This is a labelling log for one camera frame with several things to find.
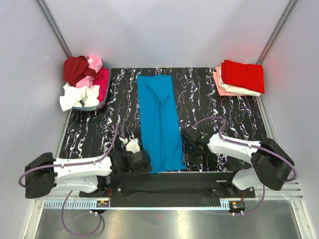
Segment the blue t shirt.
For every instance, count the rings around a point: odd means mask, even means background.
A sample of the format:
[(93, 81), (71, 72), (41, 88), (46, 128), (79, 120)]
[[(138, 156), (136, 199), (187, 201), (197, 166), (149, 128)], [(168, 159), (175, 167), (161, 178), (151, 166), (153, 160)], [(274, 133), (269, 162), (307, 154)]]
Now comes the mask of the blue t shirt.
[(137, 76), (143, 148), (152, 173), (185, 170), (172, 77)]

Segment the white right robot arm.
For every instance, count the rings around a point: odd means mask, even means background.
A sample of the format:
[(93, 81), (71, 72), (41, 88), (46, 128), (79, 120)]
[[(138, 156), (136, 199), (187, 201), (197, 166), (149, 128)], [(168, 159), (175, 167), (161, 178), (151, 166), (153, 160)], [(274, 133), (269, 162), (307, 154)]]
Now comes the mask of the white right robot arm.
[(193, 127), (182, 130), (186, 154), (196, 159), (202, 154), (222, 154), (240, 159), (251, 168), (235, 172), (226, 191), (231, 197), (238, 197), (244, 190), (265, 186), (280, 191), (288, 181), (295, 163), (272, 139), (264, 141), (245, 141), (227, 137), (221, 133), (202, 133)]

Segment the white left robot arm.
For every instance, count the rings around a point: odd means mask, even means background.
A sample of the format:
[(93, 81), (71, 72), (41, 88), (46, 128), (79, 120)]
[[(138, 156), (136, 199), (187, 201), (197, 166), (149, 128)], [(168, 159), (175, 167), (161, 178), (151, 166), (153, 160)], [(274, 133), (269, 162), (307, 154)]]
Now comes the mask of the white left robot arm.
[(131, 175), (151, 172), (147, 151), (113, 151), (83, 159), (54, 158), (44, 153), (25, 167), (19, 179), (27, 199), (38, 199), (57, 192), (78, 191), (80, 197), (105, 197), (111, 184)]

